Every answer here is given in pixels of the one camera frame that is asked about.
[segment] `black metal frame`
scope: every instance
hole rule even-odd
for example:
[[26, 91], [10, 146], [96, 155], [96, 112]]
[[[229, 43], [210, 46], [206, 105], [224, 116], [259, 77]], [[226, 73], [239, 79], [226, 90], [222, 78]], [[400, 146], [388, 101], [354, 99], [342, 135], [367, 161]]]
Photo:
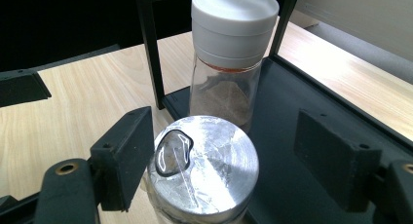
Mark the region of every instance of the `black metal frame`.
[[[154, 16], [151, 14], [151, 5], [154, 1], [161, 0], [138, 0], [140, 13], [146, 15], [146, 17], [142, 16], [141, 18], [145, 49], [151, 69], [157, 106], [160, 109], [166, 107], [173, 119], [176, 120], [185, 117], [188, 113], [189, 88], [186, 87], [165, 95], [156, 45], [157, 39], [156, 34], [153, 33], [155, 25], [153, 23]], [[248, 208], [248, 216], [256, 223], [307, 223], [312, 221], [308, 219], [309, 217], [319, 219], [320, 222], [334, 220], [335, 223], [346, 223], [352, 220], [357, 223], [369, 223], [371, 220], [374, 223], [413, 222], [413, 204], [409, 202], [413, 196], [413, 192], [409, 190], [409, 187], [413, 186], [413, 176], [411, 175], [413, 171], [413, 142], [384, 126], [277, 55], [296, 1], [282, 0], [280, 20], [270, 55], [263, 62], [255, 108], [260, 113], [254, 112], [249, 133], [260, 158], [260, 177]], [[274, 81], [278, 76], [283, 76], [283, 79]], [[301, 92], [301, 90], [297, 90], [299, 88], [288, 84], [289, 82], [295, 83], [301, 89], [304, 87], [310, 90]], [[298, 99], [285, 98], [285, 94], [278, 89], [288, 89], [296, 94], [309, 93], [309, 96], [297, 97]], [[278, 102], [282, 101], [287, 101], [284, 103], [287, 106], [275, 109], [279, 105]], [[326, 117], [327, 115], [321, 112], [316, 113], [316, 115], [323, 116], [321, 119], [313, 117], [306, 119], [306, 111], [300, 111], [299, 115], [298, 111], [294, 112], [296, 106], [300, 105], [316, 111], [324, 109], [322, 111], [331, 112], [331, 116]], [[281, 114], [274, 114], [273, 117], [269, 118], [265, 114], [266, 111], [267, 115], [280, 111]], [[288, 122], [283, 122], [286, 121], [285, 116], [289, 116]], [[277, 126], [273, 121], [282, 122], [282, 126]], [[268, 131], [265, 126], [281, 128], [282, 130]], [[317, 127], [316, 131], [307, 131], [308, 128], [315, 127]], [[383, 138], [386, 145], [377, 141], [377, 138]], [[291, 142], [284, 142], [291, 140], [295, 141], [295, 145]], [[272, 144], [276, 142], [283, 142], [281, 147], [290, 146], [290, 148], [274, 148], [276, 146]], [[389, 153], [389, 151], [396, 152], [404, 161], [384, 162], [382, 154]], [[347, 156], [340, 158], [341, 161], [330, 157], [331, 153], [338, 152]], [[272, 155], [279, 157], [278, 160], [282, 162], [282, 165], [275, 162], [275, 159], [271, 158]], [[275, 176], [279, 176], [280, 179], [290, 179], [285, 171], [278, 169], [282, 166], [289, 166], [291, 173], [302, 177], [295, 177], [294, 181], [277, 181]], [[331, 166], [334, 166], [334, 171], [343, 175], [340, 179], [345, 182], [333, 180], [335, 179], [334, 173], [328, 172]], [[322, 201], [316, 202], [320, 205], [319, 210], [313, 210], [313, 212], [318, 211], [322, 215], [313, 216], [304, 213], [294, 216], [294, 219], [289, 219], [290, 215], [294, 215], [293, 213], [303, 212], [303, 204], [312, 204], [297, 196], [292, 196], [294, 198], [291, 199], [301, 199], [302, 204], [297, 204], [292, 209], [283, 209], [282, 206], [276, 205], [279, 210], [271, 211], [271, 206], [275, 204], [274, 200], [278, 198], [289, 199], [278, 188], [279, 186], [283, 189], [289, 189], [291, 186], [288, 185], [289, 182], [293, 182], [294, 186], [297, 186], [296, 189], [305, 189], [307, 192], [314, 193], [312, 195], [307, 193], [305, 196], [308, 199]], [[285, 206], [288, 206], [290, 202], [285, 201]], [[273, 215], [275, 211], [282, 214]], [[362, 217], [354, 217], [350, 214], [351, 212], [365, 212], [366, 214]]]
[[[149, 70], [151, 73], [151, 80], [154, 88], [156, 105], [159, 109], [164, 109], [164, 82], [161, 71], [161, 63], [159, 59], [156, 25], [153, 13], [153, 3], [157, 1], [163, 0], [136, 0], [140, 17], [140, 26], [143, 34], [143, 42], [145, 45], [146, 56], [149, 61]], [[281, 15], [275, 32], [270, 55], [275, 55], [280, 49], [282, 37], [285, 33], [289, 17], [291, 16], [292, 11], [294, 10], [296, 1], [297, 0], [282, 0], [282, 9], [280, 9]]]
[[139, 11], [140, 26], [143, 34], [146, 56], [149, 62], [152, 85], [156, 105], [159, 109], [164, 109], [162, 99], [165, 97], [164, 81], [162, 78], [161, 62], [159, 60], [156, 26], [154, 21], [153, 3], [163, 0], [136, 0]]
[[49, 97], [52, 94], [36, 71], [0, 72], [0, 108]]

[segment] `metal lid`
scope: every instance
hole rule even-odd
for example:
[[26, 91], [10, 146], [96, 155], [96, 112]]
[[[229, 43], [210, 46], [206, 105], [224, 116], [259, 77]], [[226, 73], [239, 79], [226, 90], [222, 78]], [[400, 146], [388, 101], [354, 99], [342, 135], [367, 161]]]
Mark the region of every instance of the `metal lid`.
[[248, 136], [232, 123], [192, 116], [155, 139], [148, 167], [151, 202], [171, 219], [223, 223], [246, 208], [258, 178], [258, 158]]

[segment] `clear plastic bottle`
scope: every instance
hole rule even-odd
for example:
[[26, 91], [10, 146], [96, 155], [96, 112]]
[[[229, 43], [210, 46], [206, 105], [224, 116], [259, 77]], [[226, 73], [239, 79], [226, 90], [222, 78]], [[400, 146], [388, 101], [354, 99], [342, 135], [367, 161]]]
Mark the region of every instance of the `clear plastic bottle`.
[[239, 69], [210, 65], [195, 57], [190, 115], [211, 115], [249, 131], [261, 61]]
[[279, 8], [276, 0], [192, 0], [190, 116], [216, 116], [249, 131]]

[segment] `brown contents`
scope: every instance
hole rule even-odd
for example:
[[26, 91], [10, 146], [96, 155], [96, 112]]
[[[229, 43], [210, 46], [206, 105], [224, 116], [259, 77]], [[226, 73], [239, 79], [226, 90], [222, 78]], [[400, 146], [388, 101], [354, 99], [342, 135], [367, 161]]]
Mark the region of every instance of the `brown contents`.
[[250, 113], [248, 99], [235, 82], [221, 81], [216, 86], [192, 96], [190, 115], [211, 115], [242, 128]]

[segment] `white wall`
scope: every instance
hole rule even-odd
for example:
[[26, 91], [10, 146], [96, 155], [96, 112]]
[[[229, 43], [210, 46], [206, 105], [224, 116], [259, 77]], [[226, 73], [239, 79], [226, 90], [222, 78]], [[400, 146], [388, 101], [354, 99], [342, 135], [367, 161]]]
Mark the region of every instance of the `white wall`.
[[413, 0], [298, 0], [295, 9], [413, 61]]

